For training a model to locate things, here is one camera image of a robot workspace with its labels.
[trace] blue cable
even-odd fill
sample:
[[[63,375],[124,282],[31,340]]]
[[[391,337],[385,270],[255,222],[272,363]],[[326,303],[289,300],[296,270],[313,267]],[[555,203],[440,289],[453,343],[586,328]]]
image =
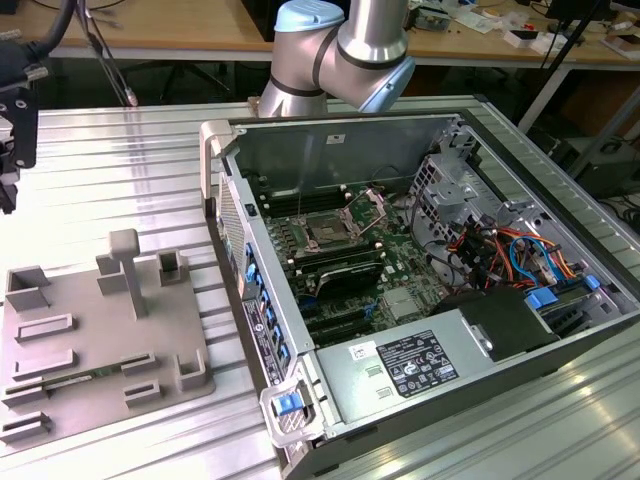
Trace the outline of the blue cable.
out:
[[[555,275],[556,279],[565,280],[564,274],[558,267],[554,265],[553,261],[551,260],[551,257],[549,256],[549,252],[547,252],[546,248],[544,248],[544,244],[537,238],[522,236],[522,237],[513,239],[513,242],[511,242],[511,246],[509,247],[509,259],[513,264],[513,268],[515,268],[518,272],[520,272],[524,276],[533,280],[534,283],[536,284],[536,287],[539,285],[538,281],[536,280],[536,277],[534,277],[533,274],[527,272],[526,270],[523,270],[522,268],[520,268],[520,265],[518,265],[518,261],[516,260],[516,255],[515,255],[515,246],[519,240],[529,240],[531,243],[536,245],[542,251],[542,254],[544,255],[544,259],[547,261],[547,265],[549,265],[549,268],[551,269],[551,272]]]

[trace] aluminum extrusion table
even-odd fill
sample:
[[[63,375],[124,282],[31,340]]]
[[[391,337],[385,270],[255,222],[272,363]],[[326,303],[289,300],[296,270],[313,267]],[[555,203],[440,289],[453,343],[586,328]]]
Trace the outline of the aluminum extrusion table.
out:
[[[396,109],[468,108],[636,276],[640,245],[584,197],[491,105],[473,97],[410,99]],[[332,110],[345,110],[339,103]],[[106,234],[136,228],[143,254],[188,257],[216,391],[207,397],[0,458],[18,478],[280,478],[200,209],[198,127],[249,116],[244,104],[42,114],[38,165],[0,217],[0,278],[41,264],[91,266]],[[6,133],[0,124],[0,133]],[[499,185],[511,193],[520,188]],[[560,372],[342,465],[331,479],[638,478],[640,326]]]

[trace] chipset heatsink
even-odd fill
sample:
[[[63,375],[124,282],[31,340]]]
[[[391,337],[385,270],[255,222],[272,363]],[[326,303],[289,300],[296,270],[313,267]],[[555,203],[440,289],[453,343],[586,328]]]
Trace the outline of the chipset heatsink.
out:
[[[420,308],[405,287],[387,290],[383,298],[396,321],[420,312]]]

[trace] barcode sticker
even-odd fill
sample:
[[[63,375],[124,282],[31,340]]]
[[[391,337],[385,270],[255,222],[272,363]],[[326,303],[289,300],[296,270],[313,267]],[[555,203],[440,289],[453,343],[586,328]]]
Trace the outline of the barcode sticker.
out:
[[[371,357],[373,355],[377,355],[378,353],[376,351],[376,342],[374,342],[373,340],[359,343],[357,345],[352,345],[349,347],[349,352],[351,352],[351,357],[353,358],[354,362]]]

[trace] table leg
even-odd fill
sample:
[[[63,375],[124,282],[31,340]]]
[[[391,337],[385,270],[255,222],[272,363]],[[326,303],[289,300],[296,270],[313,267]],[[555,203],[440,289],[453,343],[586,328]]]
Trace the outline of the table leg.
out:
[[[547,106],[549,100],[551,100],[551,97],[553,97],[560,85],[562,85],[562,82],[564,82],[564,79],[567,78],[567,75],[570,71],[570,68],[558,68],[558,70],[555,71],[555,73],[551,76],[547,84],[540,92],[540,95],[536,97],[536,99],[529,107],[529,110],[527,110],[527,113],[525,113],[524,117],[522,117],[522,120],[520,120],[520,123],[518,124],[518,128],[520,130],[522,130],[524,133],[527,133],[529,131],[529,129],[533,125],[533,122],[535,122],[536,119],[540,116],[540,114],[544,110],[544,107]]]

